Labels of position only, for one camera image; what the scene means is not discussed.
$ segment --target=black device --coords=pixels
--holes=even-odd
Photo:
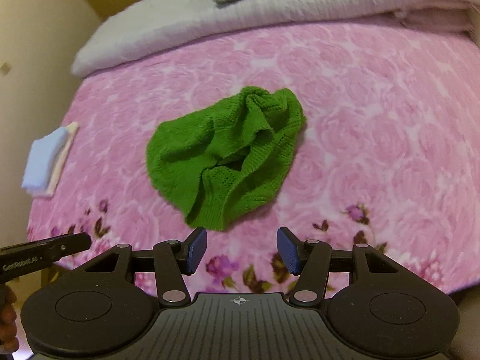
[[[458,312],[443,292],[366,244],[332,250],[277,231],[278,251],[299,275],[282,293],[190,298],[206,231],[152,250],[121,244],[35,292],[22,323],[35,353],[51,359],[430,359],[446,360]],[[154,272],[158,299],[134,285]],[[350,285],[324,299],[329,272]]]
[[[29,273],[51,267],[62,257],[88,250],[92,245],[87,234],[60,235],[41,241],[3,247],[0,249],[0,310],[5,307],[6,282]],[[11,355],[0,355],[0,360]]]

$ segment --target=green sweater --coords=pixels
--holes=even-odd
[[[160,124],[147,145],[148,174],[189,226],[224,230],[275,196],[304,122],[290,90],[246,87]]]

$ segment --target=bed sheet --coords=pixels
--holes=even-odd
[[[80,123],[55,196],[36,199],[28,238],[86,232],[74,268],[118,243],[150,249],[191,231],[150,184],[159,123],[245,85],[290,88],[307,126],[277,198],[208,232],[190,293],[289,292],[276,252],[288,226],[337,249],[368,242],[445,292],[480,281],[480,51],[467,37],[377,17],[214,36],[87,78],[63,123]],[[327,295],[347,285],[332,274]],[[153,274],[137,285],[155,294]]]

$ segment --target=blue gripper pad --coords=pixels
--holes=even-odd
[[[283,232],[282,228],[277,230],[277,249],[289,272],[292,275],[300,275],[302,263],[297,255],[297,246]]]
[[[188,249],[187,271],[194,274],[207,250],[207,230],[203,229]]]

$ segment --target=human hand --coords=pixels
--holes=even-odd
[[[3,310],[0,310],[0,354],[8,355],[17,351],[19,348],[16,337],[17,326],[15,325],[17,313],[12,306],[12,303],[17,301],[17,296],[9,287],[5,300],[5,307]]]

